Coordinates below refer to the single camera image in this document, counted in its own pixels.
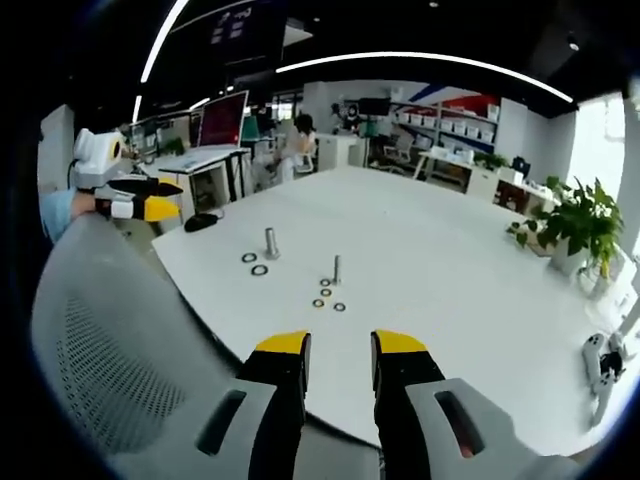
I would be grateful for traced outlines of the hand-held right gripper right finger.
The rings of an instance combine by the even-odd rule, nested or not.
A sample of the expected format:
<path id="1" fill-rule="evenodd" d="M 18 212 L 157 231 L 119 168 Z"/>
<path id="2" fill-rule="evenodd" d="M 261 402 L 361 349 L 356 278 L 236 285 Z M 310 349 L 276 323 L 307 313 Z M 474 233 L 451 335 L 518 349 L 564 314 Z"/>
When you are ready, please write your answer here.
<path id="1" fill-rule="evenodd" d="M 460 378 L 446 378 L 427 347 L 371 332 L 374 420 L 387 458 L 509 458 L 509 415 Z"/>

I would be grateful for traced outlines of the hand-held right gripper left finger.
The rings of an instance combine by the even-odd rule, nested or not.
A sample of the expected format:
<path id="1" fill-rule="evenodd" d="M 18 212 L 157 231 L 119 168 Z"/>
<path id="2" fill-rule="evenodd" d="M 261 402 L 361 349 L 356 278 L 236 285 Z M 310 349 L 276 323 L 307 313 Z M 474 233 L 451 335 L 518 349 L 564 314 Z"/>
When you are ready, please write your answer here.
<path id="1" fill-rule="evenodd" d="M 294 458 L 306 419 L 311 334 L 305 330 L 261 341 L 242 365 L 196 442 L 213 456 L 233 426 L 257 414 L 252 451 L 260 458 Z"/>

